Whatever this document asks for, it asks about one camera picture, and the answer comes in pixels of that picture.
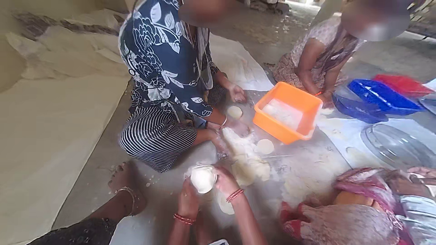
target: anklet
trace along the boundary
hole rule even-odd
[[[130,212],[129,216],[135,216],[135,214],[133,214],[133,209],[135,208],[135,201],[136,201],[135,193],[133,192],[132,189],[130,189],[129,187],[125,186],[125,187],[115,191],[115,195],[117,195],[118,192],[120,192],[120,191],[127,191],[132,196],[132,199],[133,199],[132,200],[132,211]]]

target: black and white striped skirt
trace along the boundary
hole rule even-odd
[[[222,87],[214,86],[209,91],[208,103],[216,105],[224,93]],[[131,157],[163,173],[192,146],[196,137],[195,127],[179,123],[174,112],[156,105],[135,111],[121,132],[119,144]]]

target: red bangle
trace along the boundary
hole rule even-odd
[[[233,192],[233,194],[231,194],[231,195],[226,199],[226,201],[227,201],[227,202],[231,202],[231,201],[233,201],[233,199],[235,199],[235,198],[236,198],[239,194],[241,194],[242,192],[244,192],[244,189],[239,189],[239,190]]]
[[[178,213],[175,213],[175,214],[174,214],[174,219],[176,219],[176,220],[178,220],[178,221],[180,221],[180,222],[183,222],[183,223],[185,223],[185,224],[187,224],[187,225],[193,225],[194,222],[195,222],[195,220],[190,219],[190,218],[182,217],[182,216],[179,215]]]

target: pink fabric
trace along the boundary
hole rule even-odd
[[[334,184],[336,189],[374,199],[385,212],[359,204],[312,208],[301,203],[292,210],[282,203],[283,230],[311,245],[409,245],[400,239],[402,223],[393,214],[395,198],[384,181],[389,172],[383,168],[349,170]]]
[[[374,199],[385,211],[393,212],[395,198],[383,177],[389,172],[384,168],[349,170],[336,178],[334,188]]]

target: bangle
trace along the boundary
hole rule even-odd
[[[225,115],[225,120],[224,122],[220,125],[220,127],[224,126],[224,124],[227,122],[227,115]]]
[[[239,196],[239,194],[241,194],[242,192],[244,192],[244,189],[239,189],[239,190],[233,192],[233,194],[231,194],[231,195],[226,199],[226,201],[227,201],[227,202],[231,202],[231,201],[233,201],[233,199],[235,199],[237,196]]]
[[[178,213],[175,213],[175,214],[174,214],[174,219],[176,219],[176,220],[178,220],[178,221],[180,221],[180,222],[182,222],[182,223],[185,223],[185,224],[187,224],[187,225],[193,225],[194,222],[195,222],[195,220],[190,219],[190,218],[182,217],[182,216],[179,215]]]

